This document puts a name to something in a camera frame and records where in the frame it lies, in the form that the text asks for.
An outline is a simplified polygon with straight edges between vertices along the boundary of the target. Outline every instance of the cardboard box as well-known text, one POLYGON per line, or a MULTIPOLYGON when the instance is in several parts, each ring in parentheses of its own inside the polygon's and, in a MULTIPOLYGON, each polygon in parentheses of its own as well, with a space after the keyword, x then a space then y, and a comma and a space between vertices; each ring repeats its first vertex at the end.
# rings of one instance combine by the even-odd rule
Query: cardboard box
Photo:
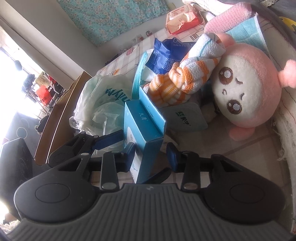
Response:
POLYGON ((38 165, 45 164, 53 151, 74 136, 69 118, 73 115, 80 93, 89 79, 91 76, 83 72, 52 109, 36 150, 35 161, 38 165))
POLYGON ((207 122, 195 102, 160 108, 159 111, 173 131, 195 132, 207 129, 207 122))
POLYGON ((142 183, 149 178, 163 142, 165 129, 166 120, 140 88, 139 100, 125 103, 123 129, 125 144, 133 142, 136 145, 131 166, 135 183, 142 183))

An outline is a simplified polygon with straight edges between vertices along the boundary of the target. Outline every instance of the orange striped towel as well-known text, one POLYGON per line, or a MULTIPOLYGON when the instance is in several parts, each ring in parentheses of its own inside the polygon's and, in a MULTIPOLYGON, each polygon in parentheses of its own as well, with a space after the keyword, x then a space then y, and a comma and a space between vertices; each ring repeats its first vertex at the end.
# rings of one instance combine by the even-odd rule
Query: orange striped towel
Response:
POLYGON ((180 63, 154 77, 148 96, 157 107, 185 103, 209 79, 225 51, 217 35, 203 34, 180 63))

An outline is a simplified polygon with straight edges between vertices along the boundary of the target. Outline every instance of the blue cardboard box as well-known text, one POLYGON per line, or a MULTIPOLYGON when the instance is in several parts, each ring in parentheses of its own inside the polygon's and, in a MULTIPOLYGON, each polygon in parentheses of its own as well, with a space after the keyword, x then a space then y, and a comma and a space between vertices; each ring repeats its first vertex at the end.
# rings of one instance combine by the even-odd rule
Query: blue cardboard box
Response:
POLYGON ((125 103, 123 128, 125 144, 133 142, 136 146, 131 166, 135 183, 142 183, 149 178, 165 129, 166 120, 142 88, 139 88, 139 99, 125 103))

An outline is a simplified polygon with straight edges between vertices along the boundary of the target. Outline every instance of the blue packaging bag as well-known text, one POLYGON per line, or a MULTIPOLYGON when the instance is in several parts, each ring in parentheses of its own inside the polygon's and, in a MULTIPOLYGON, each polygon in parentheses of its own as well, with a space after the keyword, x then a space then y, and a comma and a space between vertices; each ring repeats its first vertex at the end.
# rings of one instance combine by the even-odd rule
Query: blue packaging bag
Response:
POLYGON ((154 40, 154 50, 146 63, 146 66, 156 74, 166 74, 170 71, 173 63, 180 62, 195 42, 182 43, 177 38, 154 40))

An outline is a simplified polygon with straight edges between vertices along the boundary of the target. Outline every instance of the small bottle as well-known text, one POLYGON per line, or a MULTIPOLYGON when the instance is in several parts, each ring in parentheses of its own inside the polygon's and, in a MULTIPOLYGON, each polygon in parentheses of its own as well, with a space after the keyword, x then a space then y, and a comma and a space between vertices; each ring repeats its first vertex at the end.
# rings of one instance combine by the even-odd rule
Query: small bottle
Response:
POLYGON ((137 42, 137 39, 135 38, 135 39, 132 39, 132 46, 135 46, 138 42, 137 42))
POLYGON ((144 40, 143 36, 142 35, 137 35, 137 39, 138 39, 138 42, 141 42, 144 40))
POLYGON ((147 35, 147 37, 149 37, 149 36, 152 35, 152 33, 151 33, 150 31, 147 31, 147 32, 146 32, 146 35, 147 35))
POLYGON ((119 46, 118 56, 122 55, 125 52, 124 47, 122 45, 119 46))

